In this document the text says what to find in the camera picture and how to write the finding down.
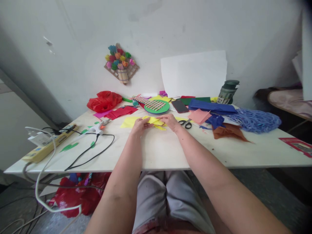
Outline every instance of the person's left arm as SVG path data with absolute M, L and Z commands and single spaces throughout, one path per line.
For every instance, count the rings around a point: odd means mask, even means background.
M 137 207 L 137 186 L 142 169 L 141 136 L 152 127 L 148 119 L 138 119 L 107 182 L 103 196 L 85 234 L 131 233 Z

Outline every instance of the red plastic bag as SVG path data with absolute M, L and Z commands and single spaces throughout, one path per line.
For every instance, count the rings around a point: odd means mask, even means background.
M 102 91 L 97 94 L 97 98 L 90 98 L 87 107 L 97 113 L 102 113 L 113 109 L 122 100 L 122 96 L 117 93 Z
M 85 179 L 79 182 L 78 186 L 93 185 L 104 189 L 111 172 L 104 173 L 87 173 Z M 60 185 L 62 186 L 75 186 L 75 183 L 70 181 L 67 177 L 62 178 Z M 55 201 L 60 209 L 82 205 L 82 213 L 90 215 L 94 212 L 95 208 L 101 200 L 103 191 L 95 188 L 58 188 L 55 194 Z M 76 217 L 79 214 L 79 209 L 68 210 L 61 212 L 68 218 Z

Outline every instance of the green thermos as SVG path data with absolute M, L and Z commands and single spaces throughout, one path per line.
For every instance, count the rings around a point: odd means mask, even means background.
M 221 88 L 219 97 L 217 99 L 217 103 L 232 104 L 234 93 L 236 92 L 239 86 L 240 82 L 238 80 L 225 81 L 224 85 Z

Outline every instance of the gray pants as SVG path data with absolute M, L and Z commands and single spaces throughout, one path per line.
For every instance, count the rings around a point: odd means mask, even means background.
M 215 233 L 193 183 L 184 171 L 142 172 L 137 190 L 133 232 L 149 221 L 166 217 L 190 222 L 204 233 Z

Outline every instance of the tabletop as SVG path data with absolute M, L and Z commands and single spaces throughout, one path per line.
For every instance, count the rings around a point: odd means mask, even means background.
M 119 106 L 128 105 L 122 102 Z M 72 123 L 79 126 L 78 131 L 88 129 L 88 126 L 94 125 L 99 119 L 93 116 L 95 112 L 88 110 L 86 113 L 78 117 Z M 187 119 L 189 113 L 179 114 L 177 112 L 168 111 L 175 116 Z M 131 114 L 131 116 L 143 117 L 145 115 L 157 115 L 146 112 L 143 108 Z M 120 128 L 124 119 L 129 115 L 121 116 L 110 121 L 105 127 L 104 133 L 114 134 L 115 141 L 101 155 L 92 161 L 80 167 L 68 170 L 67 172 L 110 172 L 114 169 L 119 156 L 125 146 L 131 128 Z M 156 128 L 147 129 L 142 137 L 143 152 L 143 169 L 151 170 L 188 170 L 189 165 L 184 156 L 183 150 L 175 133 L 169 127 L 165 127 L 166 131 Z M 254 134 L 242 130 L 247 140 L 253 142 L 244 142 L 235 138 L 224 137 L 214 139 L 212 130 L 203 130 L 197 125 L 188 130 L 203 146 L 213 153 L 228 168 L 255 168 L 255 167 L 291 167 L 291 166 L 311 166 L 312 159 L 306 157 L 301 152 L 293 149 L 286 143 L 282 142 L 281 137 L 293 137 L 290 134 L 275 129 L 269 133 Z M 60 152 L 66 145 L 73 141 L 78 134 L 72 134 L 66 141 L 57 147 L 56 154 L 45 169 L 46 173 L 64 173 L 64 170 L 88 147 L 95 141 L 95 135 L 85 135 L 77 142 L 76 147 Z M 112 136 L 100 136 L 95 147 L 86 152 L 75 165 L 86 162 L 103 149 L 105 149 L 112 141 Z M 40 163 L 31 164 L 27 171 L 29 173 L 39 173 L 51 154 Z M 17 161 L 9 167 L 5 173 L 20 174 L 26 162 Z

